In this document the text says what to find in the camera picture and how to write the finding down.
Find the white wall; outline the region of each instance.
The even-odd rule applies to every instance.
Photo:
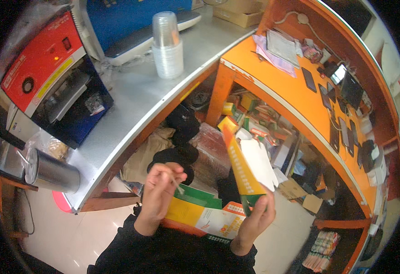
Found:
[[[393,38],[389,34],[383,21],[377,15],[372,5],[367,0],[361,0],[370,10],[374,18],[370,21],[367,29],[364,31],[361,39],[369,48],[373,56],[376,56],[383,47],[382,70],[384,78],[389,85],[393,96],[400,92],[400,55]]]

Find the metal countertop edge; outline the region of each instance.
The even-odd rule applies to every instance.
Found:
[[[191,83],[191,81],[202,74],[206,69],[208,69],[214,62],[218,61],[223,54],[228,52],[231,48],[239,44],[241,41],[246,39],[255,33],[257,29],[249,31],[247,34],[241,36],[236,41],[231,43],[229,46],[225,47],[222,51],[215,54],[212,58],[206,61],[203,65],[201,65],[198,69],[194,70],[188,77],[183,79],[178,85],[176,85],[172,90],[170,90],[162,100],[160,100],[151,110],[149,110],[144,117],[128,132],[128,134],[121,140],[121,142],[115,147],[115,149],[110,153],[109,157],[104,161],[102,166],[98,169],[98,172],[93,176],[92,181],[89,182],[91,187],[85,197],[80,201],[79,205],[71,205],[72,212],[77,214],[80,212],[80,209],[89,198],[92,191],[95,187],[100,183],[101,179],[104,177],[108,169],[113,165],[113,163],[118,159],[120,154],[126,150],[126,148],[131,144],[131,142],[136,138],[139,133],[148,125],[148,123],[154,119],[159,112],[161,112],[164,107],[166,107],[187,85]]]

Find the stainless steel counter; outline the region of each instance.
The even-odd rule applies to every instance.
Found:
[[[114,106],[68,161],[81,173],[78,191],[65,194],[74,213],[80,211],[107,170],[146,125],[195,77],[253,32],[212,17],[209,6],[196,11],[202,15],[201,21],[180,33],[185,66],[180,77],[159,78],[154,62],[122,68],[123,72],[114,77],[110,91]]]

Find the red machine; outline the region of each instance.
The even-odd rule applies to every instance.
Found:
[[[31,120],[73,148],[113,104],[70,11],[52,19],[26,45],[1,87]]]

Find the yellow sticker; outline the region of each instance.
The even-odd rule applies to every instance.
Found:
[[[197,82],[190,90],[188,90],[188,92],[186,92],[181,98],[180,101],[183,101],[189,94],[191,94],[191,92],[193,90],[196,89],[196,87],[198,87],[198,85],[200,85],[200,82]]]
[[[60,76],[60,74],[62,74],[62,72],[65,71],[65,69],[67,69],[70,64],[72,64],[73,59],[72,57],[70,57],[69,59],[66,60],[65,63],[63,63],[55,72],[54,74],[52,74],[52,76],[48,79],[48,81],[45,83],[45,85],[39,90],[39,92],[37,93],[37,97],[39,99],[41,99],[46,91],[49,89],[49,87],[52,85],[52,83],[54,83],[54,81]]]

